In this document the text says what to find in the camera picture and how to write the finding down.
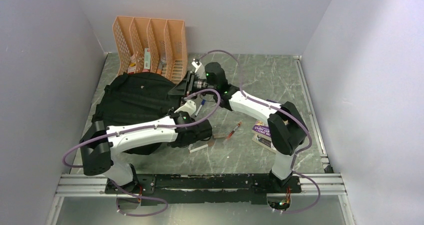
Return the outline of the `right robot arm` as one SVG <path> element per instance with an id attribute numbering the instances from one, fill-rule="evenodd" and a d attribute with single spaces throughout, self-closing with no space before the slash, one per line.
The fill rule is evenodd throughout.
<path id="1" fill-rule="evenodd" d="M 293 175 L 297 149 L 309 136 L 309 131 L 298 109 L 291 102 L 271 102 L 250 95 L 240 87 L 230 84 L 224 69 L 218 62 L 205 66 L 194 64 L 196 71 L 188 71 L 184 78 L 169 92 L 174 98 L 196 94 L 217 94 L 214 101 L 222 108 L 250 116 L 265 123 L 271 142 L 276 149 L 274 164 L 270 170 L 270 187 L 282 192 Z"/>

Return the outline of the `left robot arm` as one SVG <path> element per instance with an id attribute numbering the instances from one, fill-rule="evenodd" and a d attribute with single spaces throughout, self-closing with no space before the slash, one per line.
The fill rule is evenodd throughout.
<path id="1" fill-rule="evenodd" d="M 195 121 L 191 114 L 196 104 L 189 100 L 175 112 L 150 122 L 106 127 L 95 123 L 90 135 L 83 137 L 81 147 L 82 169 L 86 176 L 103 175 L 114 181 L 124 192 L 132 193 L 139 185 L 135 168 L 119 160 L 120 153 L 150 145 L 168 144 L 185 148 L 190 144 L 212 137 L 209 120 Z"/>

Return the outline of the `black student backpack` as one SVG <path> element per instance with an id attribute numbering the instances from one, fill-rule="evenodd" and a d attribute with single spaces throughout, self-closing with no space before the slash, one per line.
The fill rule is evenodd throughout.
<path id="1" fill-rule="evenodd" d="M 171 109 L 180 107 L 179 97 L 168 96 L 175 86 L 157 73 L 123 73 L 105 86 L 91 121 L 103 121 L 105 126 L 125 126 L 161 119 Z"/>

